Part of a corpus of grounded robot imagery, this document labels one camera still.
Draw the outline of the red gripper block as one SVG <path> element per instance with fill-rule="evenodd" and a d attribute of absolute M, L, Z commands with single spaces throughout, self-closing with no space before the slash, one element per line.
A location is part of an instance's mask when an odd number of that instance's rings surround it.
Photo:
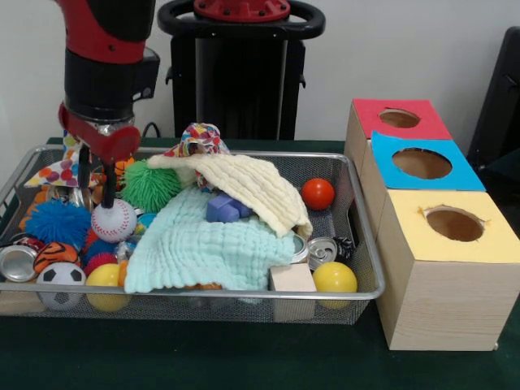
<path fill-rule="evenodd" d="M 62 127 L 89 148 L 79 152 L 79 188 L 87 189 L 90 181 L 90 150 L 103 163 L 106 181 L 103 186 L 102 207 L 110 209 L 115 199 L 115 163 L 130 158 L 141 142 L 139 130 L 132 124 L 115 130 L 102 131 L 97 123 L 90 123 L 74 115 L 63 104 L 58 109 Z"/>

